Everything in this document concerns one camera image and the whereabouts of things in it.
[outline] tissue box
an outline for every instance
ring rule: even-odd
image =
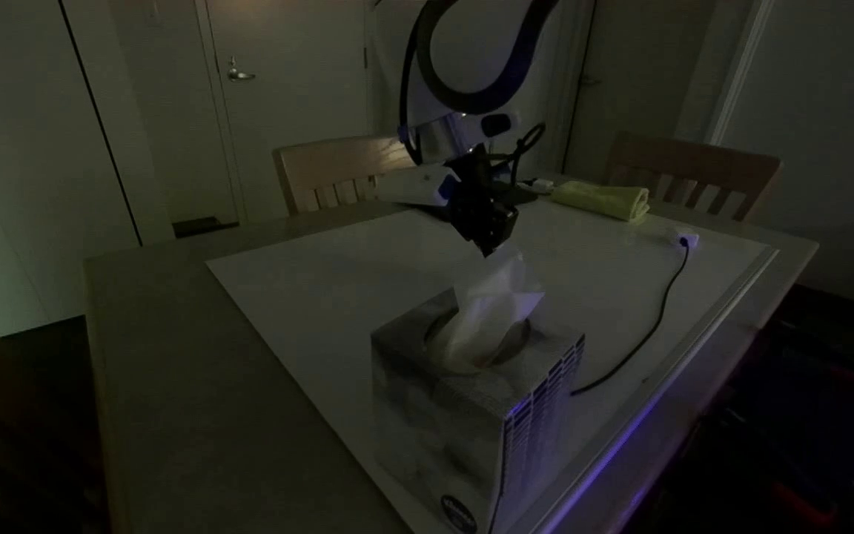
[[[481,374],[447,374],[427,339],[456,312],[439,294],[370,334],[378,466],[451,530],[507,530],[555,474],[582,334],[522,324]]]

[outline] tissue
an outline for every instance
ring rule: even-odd
[[[456,312],[427,339],[427,358],[447,374],[481,374],[522,346],[524,324],[542,303],[519,251],[491,256],[453,285]]]

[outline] cable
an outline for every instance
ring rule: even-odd
[[[515,139],[515,148],[509,155],[488,155],[488,161],[499,161],[491,173],[509,170],[509,191],[515,191],[515,173],[522,158],[542,139],[545,121],[533,124],[524,137]]]
[[[410,67],[411,67],[411,61],[414,61],[414,53],[418,53],[418,27],[420,27],[420,20],[423,20],[423,13],[414,18],[414,23],[411,23],[411,29],[410,29],[410,35],[407,35],[407,48],[404,48],[404,64],[399,64],[399,109],[396,109],[396,121],[399,121],[399,127],[396,127],[396,137],[399,137],[399,143],[404,143],[404,148],[407,148],[407,155],[414,161],[414,162],[423,162],[420,161],[420,146],[414,146],[411,139],[410,139],[410,124],[407,124],[407,102],[410,102]]]
[[[679,245],[681,245],[681,263],[672,271],[672,275],[669,275],[666,285],[665,285],[654,324],[641,334],[641,340],[638,340],[614,367],[607,367],[607,370],[605,370],[602,377],[595,377],[593,383],[573,389],[570,398],[585,395],[585,392],[593,392],[593,389],[598,389],[602,383],[607,383],[607,380],[610,380],[617,370],[622,370],[622,367],[635,358],[635,352],[641,352],[642,345],[657,331],[657,326],[665,324],[669,287],[672,287],[672,282],[685,272],[687,257],[690,257],[690,242],[687,242],[685,237],[679,241]]]

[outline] yellow object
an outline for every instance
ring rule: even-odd
[[[610,219],[638,223],[648,210],[648,191],[562,180],[552,191],[552,202]]]

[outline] wooden chair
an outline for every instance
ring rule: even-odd
[[[411,165],[396,137],[352,137],[276,148],[287,214],[375,199],[370,174]]]
[[[0,345],[0,530],[103,530],[97,452]]]
[[[746,219],[780,170],[780,158],[620,133],[605,162],[607,185],[641,185],[651,205],[681,205]]]

